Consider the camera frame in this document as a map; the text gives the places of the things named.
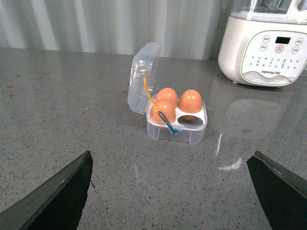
egg holder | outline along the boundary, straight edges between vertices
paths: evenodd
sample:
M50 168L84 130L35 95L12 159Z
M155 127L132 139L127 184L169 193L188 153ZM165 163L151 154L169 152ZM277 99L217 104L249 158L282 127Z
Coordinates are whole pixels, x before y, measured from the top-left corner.
M197 144L202 140L205 128L208 123L206 105L202 101L201 111L190 114L181 111L178 106L175 108L176 119L171 123L172 127L179 131L173 134L164 122L156 122L150 118L150 110L153 104L148 99L144 89L144 72L147 75L148 91L152 92L154 88L155 74L157 71L157 62L161 47L157 43L148 43L133 58L131 66L128 104L132 111L145 114L147 120L147 134L153 139L166 139L189 144ZM194 116L195 119L187 121L185 115Z
M202 108L199 112L190 114L181 111L178 106L175 108L176 119L171 123L172 127L179 131L173 134L167 125L163 122L156 122L150 118L150 110L153 104L149 101L145 111L147 119L147 134L153 139L166 139L188 142L189 144L197 144L202 140L205 128L207 126L207 113L205 102L202 101ZM195 119L188 121L185 115L194 116Z

transparent plastic container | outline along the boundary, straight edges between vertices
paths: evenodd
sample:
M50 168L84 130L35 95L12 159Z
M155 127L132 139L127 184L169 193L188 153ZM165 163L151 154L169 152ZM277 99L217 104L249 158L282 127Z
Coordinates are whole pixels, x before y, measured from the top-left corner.
M148 43L133 58L130 75L130 85L128 94L128 104L132 111L145 114L147 119L147 134L154 139L166 139L197 144L202 137L207 126L208 118L205 102L202 101L202 109L198 113L188 114L181 111L178 106L176 111L176 120L171 123L174 130L179 133L173 134L165 123L153 121L150 118L152 103L144 88L144 72L148 82L148 91L152 94L154 89L154 80L156 76L158 59L161 47L157 43ZM184 115L194 116L192 121L185 120Z
M235 0L231 17L257 22L307 24L307 0Z

button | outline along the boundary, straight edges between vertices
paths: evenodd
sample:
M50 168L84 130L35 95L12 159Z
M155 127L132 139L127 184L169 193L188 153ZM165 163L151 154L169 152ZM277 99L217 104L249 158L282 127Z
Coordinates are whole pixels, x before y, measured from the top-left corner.
M270 41L270 39L271 39L270 36L265 35L265 36L263 37L262 41L263 41L264 43L267 43L267 42Z
M300 38L298 38L296 41L295 41L295 44L297 45L297 46L299 46L300 44L302 44L303 43L303 39L300 37Z
M281 53L281 52L283 52L283 45L278 45L278 46L275 48L275 52L276 52L276 53Z
M266 50L268 48L268 45L267 44L262 44L261 46L260 46L260 51L264 51L264 50Z
M291 52L292 52L293 54L296 54L298 51L299 51L299 47L298 47L298 46L294 47L294 48L291 50Z

gray speckled countertop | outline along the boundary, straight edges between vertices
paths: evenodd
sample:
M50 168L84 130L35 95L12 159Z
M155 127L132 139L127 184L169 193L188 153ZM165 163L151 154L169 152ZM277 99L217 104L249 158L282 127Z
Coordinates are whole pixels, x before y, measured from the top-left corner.
M246 160L260 150L307 179L307 72L259 88L216 61L161 58L155 92L193 88L206 102L205 135L189 145L147 136L127 105L132 58L0 48L0 212L90 150L80 230L270 229Z

yellow wire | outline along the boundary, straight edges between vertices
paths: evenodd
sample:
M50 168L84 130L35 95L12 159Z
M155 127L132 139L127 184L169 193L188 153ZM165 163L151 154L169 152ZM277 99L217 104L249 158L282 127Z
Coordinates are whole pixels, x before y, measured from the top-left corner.
M146 72L145 72L145 71L144 71L144 87L145 87L145 92L146 92L146 94L147 94L149 100L152 102L152 104L153 104L153 106L154 106L154 107L153 107L154 110L158 113L159 107L156 105L156 103L154 102L153 98L151 97L151 95L150 95L149 92L148 92L147 77L146 77Z

